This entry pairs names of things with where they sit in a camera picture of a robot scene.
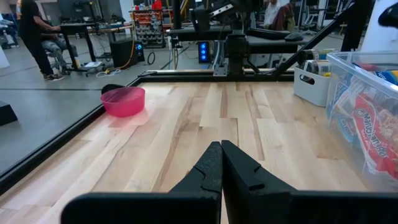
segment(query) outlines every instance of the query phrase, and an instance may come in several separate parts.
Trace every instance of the plastic storage container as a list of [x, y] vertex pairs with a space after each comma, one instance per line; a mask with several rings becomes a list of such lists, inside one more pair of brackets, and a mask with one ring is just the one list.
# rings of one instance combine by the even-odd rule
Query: plastic storage container
[[331, 132], [365, 185], [398, 192], [398, 86], [356, 66], [393, 70], [398, 52], [331, 53], [327, 59]]
[[117, 117], [132, 116], [145, 107], [145, 90], [139, 87], [125, 87], [111, 90], [101, 96], [108, 114]]

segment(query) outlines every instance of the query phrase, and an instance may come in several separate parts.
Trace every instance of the desk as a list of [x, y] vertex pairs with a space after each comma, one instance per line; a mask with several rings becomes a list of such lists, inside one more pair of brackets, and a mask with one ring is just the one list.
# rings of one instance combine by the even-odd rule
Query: desk
[[2, 195], [4, 223], [57, 224], [63, 207], [87, 192], [167, 192], [222, 139], [296, 189], [369, 190], [328, 131], [325, 109], [294, 96], [293, 83], [141, 87], [143, 112], [101, 115]]
[[68, 71], [73, 71], [73, 72], [87, 72], [87, 70], [78, 68], [75, 60], [75, 55], [73, 54], [72, 47], [70, 45], [70, 41], [68, 38], [68, 35], [75, 35], [79, 33], [84, 33], [85, 39], [87, 42], [88, 46], [88, 51], [90, 52], [90, 58], [92, 62], [96, 61], [95, 54], [94, 54], [94, 48], [93, 48], [93, 43], [91, 42], [90, 35], [88, 33], [87, 27], [92, 27], [95, 26], [95, 24], [64, 24], [61, 25], [61, 33], [63, 34], [63, 37], [65, 38], [65, 42], [67, 43], [68, 51], [70, 58], [72, 60], [72, 69], [67, 69]]
[[121, 30], [126, 30], [126, 29], [132, 29], [132, 26], [123, 26], [123, 27], [117, 27], [117, 28], [105, 28], [105, 29], [88, 29], [88, 32], [91, 34], [108, 34], [109, 38], [109, 43], [115, 42], [116, 41], [116, 36], [115, 33], [119, 32]]

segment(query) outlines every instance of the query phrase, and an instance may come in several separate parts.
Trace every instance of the black pants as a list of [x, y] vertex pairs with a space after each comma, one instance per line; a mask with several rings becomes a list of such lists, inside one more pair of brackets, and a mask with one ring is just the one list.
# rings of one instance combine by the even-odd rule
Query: black pants
[[40, 71], [44, 75], [53, 75], [54, 72], [51, 69], [49, 58], [47, 57], [47, 54], [42, 47], [41, 37], [36, 35], [32, 35], [30, 37], [21, 35], [21, 39], [24, 41], [33, 58], [35, 58], [36, 63], [40, 68]]

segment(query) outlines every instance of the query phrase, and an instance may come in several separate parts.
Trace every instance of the person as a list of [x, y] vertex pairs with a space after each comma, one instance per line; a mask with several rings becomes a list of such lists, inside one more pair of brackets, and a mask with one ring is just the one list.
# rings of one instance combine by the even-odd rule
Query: person
[[17, 18], [19, 20], [19, 35], [30, 54], [40, 68], [46, 81], [62, 80], [61, 74], [54, 74], [47, 54], [41, 44], [40, 28], [51, 31], [60, 30], [59, 26], [50, 26], [40, 17], [39, 8], [34, 0], [17, 1]]
[[264, 4], [267, 4], [268, 1], [269, 3], [267, 5], [266, 13], [264, 15], [265, 29], [268, 29], [272, 25], [280, 8], [279, 0], [264, 0]]
[[294, 0], [290, 0], [289, 3], [280, 7], [274, 22], [270, 26], [272, 30], [288, 30], [294, 31], [295, 20], [294, 20]]
[[[51, 26], [51, 23], [48, 21], [44, 21], [46, 24]], [[67, 72], [67, 63], [63, 59], [62, 52], [64, 50], [68, 50], [67, 42], [64, 38], [60, 38], [58, 34], [49, 34], [46, 30], [42, 30], [42, 47], [44, 50], [51, 52], [58, 60], [59, 65], [61, 66], [62, 75], [69, 75]], [[78, 56], [76, 46], [70, 44], [72, 47], [72, 51], [75, 57]]]

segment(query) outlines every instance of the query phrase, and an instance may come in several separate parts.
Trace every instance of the computer tower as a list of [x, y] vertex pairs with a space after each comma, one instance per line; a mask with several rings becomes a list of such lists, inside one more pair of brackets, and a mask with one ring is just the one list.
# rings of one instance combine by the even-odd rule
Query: computer tower
[[134, 44], [136, 45], [138, 61], [145, 62], [144, 46], [143, 46], [142, 42], [135, 41]]
[[138, 63], [138, 53], [137, 50], [134, 49], [134, 53], [129, 64], [125, 66], [125, 64], [128, 63], [131, 56], [132, 38], [126, 38], [123, 40], [115, 41], [111, 43], [110, 46], [112, 52], [113, 65], [115, 68], [124, 66], [123, 69], [125, 69]]

